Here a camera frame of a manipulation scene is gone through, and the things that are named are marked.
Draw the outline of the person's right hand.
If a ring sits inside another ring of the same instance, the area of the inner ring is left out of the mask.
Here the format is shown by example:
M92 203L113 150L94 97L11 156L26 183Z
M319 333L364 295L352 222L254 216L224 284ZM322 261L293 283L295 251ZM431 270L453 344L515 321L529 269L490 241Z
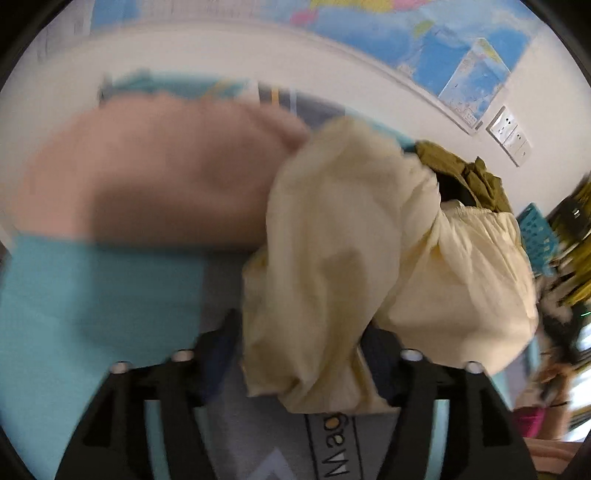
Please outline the person's right hand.
M558 362L549 353L542 355L540 367L515 403L523 437L561 440L566 435L572 417L573 374L571 364Z

